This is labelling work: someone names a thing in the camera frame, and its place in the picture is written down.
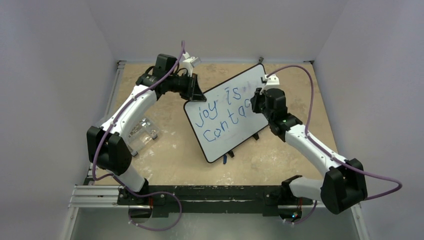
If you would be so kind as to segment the white whiteboard with black frame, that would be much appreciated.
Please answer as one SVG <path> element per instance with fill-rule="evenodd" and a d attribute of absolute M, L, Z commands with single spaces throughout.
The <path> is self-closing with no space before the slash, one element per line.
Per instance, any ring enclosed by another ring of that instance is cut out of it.
<path fill-rule="evenodd" d="M 205 91 L 205 102 L 187 101 L 184 113 L 208 163 L 217 161 L 264 129 L 266 118 L 254 113 L 251 98 L 263 87 L 265 67 L 258 63 Z"/>

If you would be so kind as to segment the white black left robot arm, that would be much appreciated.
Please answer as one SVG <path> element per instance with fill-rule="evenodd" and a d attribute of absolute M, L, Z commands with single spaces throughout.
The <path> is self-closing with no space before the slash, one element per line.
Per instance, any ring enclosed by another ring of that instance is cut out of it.
<path fill-rule="evenodd" d="M 132 92 L 118 110 L 100 126 L 91 126 L 86 132 L 92 178 L 97 168 L 106 171 L 123 188 L 122 198 L 129 198 L 138 205 L 152 202 L 148 180 L 132 166 L 135 155 L 130 147 L 130 134 L 140 124 L 145 112 L 161 96 L 168 92 L 178 93 L 189 102 L 205 102 L 207 98 L 200 89 L 198 75 L 193 72 L 200 64 L 199 57 L 183 52 L 179 57 L 159 54 L 154 65 L 138 77 Z"/>

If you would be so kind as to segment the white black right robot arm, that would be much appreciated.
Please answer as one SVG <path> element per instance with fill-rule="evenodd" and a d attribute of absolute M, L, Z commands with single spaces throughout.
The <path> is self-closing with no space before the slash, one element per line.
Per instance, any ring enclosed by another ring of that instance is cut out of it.
<path fill-rule="evenodd" d="M 268 121 L 270 131 L 298 150 L 323 176 L 322 180 L 296 176 L 284 181 L 285 187 L 280 191 L 284 202 L 292 204 L 307 198 L 323 203 L 337 215 L 368 197 L 362 163 L 355 158 L 344 159 L 311 134 L 288 112 L 283 90 L 258 87 L 250 102 L 252 111 Z"/>

